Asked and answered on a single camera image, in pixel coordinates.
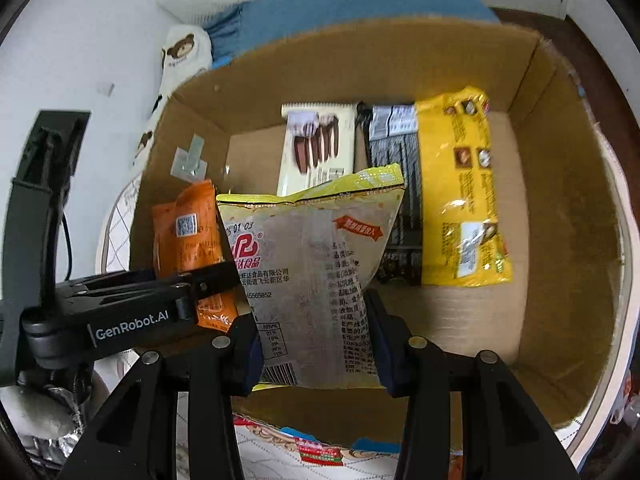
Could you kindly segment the red crown snack pack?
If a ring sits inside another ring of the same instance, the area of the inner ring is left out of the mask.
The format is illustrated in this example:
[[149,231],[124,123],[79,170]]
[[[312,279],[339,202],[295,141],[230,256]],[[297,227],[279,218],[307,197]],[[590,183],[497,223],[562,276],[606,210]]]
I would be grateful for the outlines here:
[[303,463],[323,467],[343,466],[342,450],[336,446],[302,438],[296,438],[295,445]]

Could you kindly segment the orange snack pack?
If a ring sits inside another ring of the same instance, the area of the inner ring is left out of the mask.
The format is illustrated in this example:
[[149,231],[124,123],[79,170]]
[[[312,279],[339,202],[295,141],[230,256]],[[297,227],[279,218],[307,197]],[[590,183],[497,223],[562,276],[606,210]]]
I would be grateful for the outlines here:
[[151,214],[156,276],[191,273],[198,325],[228,332],[238,316],[236,279],[222,249],[212,181],[192,184],[173,202],[153,206]]

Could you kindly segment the pale yellow bread pack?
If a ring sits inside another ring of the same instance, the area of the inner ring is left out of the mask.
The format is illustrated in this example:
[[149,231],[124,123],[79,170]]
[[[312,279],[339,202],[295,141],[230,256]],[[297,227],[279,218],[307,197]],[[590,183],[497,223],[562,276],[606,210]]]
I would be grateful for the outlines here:
[[404,197],[398,165],[293,195],[226,194],[218,209],[262,343],[266,384],[376,387],[363,292]]

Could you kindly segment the black yellow biscuit pack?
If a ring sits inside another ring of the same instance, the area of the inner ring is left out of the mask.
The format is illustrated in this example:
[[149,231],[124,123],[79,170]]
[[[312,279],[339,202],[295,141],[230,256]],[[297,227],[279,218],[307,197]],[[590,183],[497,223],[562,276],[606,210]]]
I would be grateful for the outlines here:
[[512,280],[499,230],[489,109],[487,94],[473,87],[413,104],[359,104],[368,164],[396,164],[405,181],[380,282],[477,287]]

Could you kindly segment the cream Franzzi cookie pack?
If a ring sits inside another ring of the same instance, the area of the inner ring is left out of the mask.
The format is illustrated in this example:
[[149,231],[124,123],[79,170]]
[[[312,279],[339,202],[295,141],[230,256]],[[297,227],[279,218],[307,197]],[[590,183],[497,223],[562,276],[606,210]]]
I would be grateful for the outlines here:
[[355,104],[283,104],[286,122],[277,196],[288,196],[354,172]]

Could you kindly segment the cardboard milk box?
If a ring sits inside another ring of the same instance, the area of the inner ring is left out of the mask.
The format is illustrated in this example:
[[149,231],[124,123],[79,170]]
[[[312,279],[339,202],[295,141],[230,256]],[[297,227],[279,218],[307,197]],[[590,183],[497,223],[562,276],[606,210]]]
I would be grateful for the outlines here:
[[363,293],[447,352],[496,352],[553,428],[597,389],[620,296],[610,179],[577,80],[521,27],[393,18],[247,52],[169,98],[143,167],[134,269],[208,254],[175,152],[204,140],[264,382],[239,414],[397,442]]

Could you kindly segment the bear print long pillow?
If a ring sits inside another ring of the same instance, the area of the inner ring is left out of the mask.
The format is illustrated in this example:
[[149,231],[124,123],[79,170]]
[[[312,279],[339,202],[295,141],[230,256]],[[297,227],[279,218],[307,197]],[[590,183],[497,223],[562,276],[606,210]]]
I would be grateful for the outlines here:
[[160,88],[139,140],[132,166],[141,170],[149,157],[163,109],[182,84],[206,72],[213,65],[212,43],[205,30],[195,25],[175,25],[169,29],[162,47]]

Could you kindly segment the blue bed sheet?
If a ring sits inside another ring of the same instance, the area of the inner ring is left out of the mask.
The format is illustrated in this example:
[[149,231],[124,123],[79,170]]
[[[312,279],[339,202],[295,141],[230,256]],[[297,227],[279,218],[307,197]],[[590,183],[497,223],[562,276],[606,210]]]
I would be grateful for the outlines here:
[[208,20],[215,68],[244,52],[323,27],[374,18],[444,16],[495,23],[480,0],[250,0]]

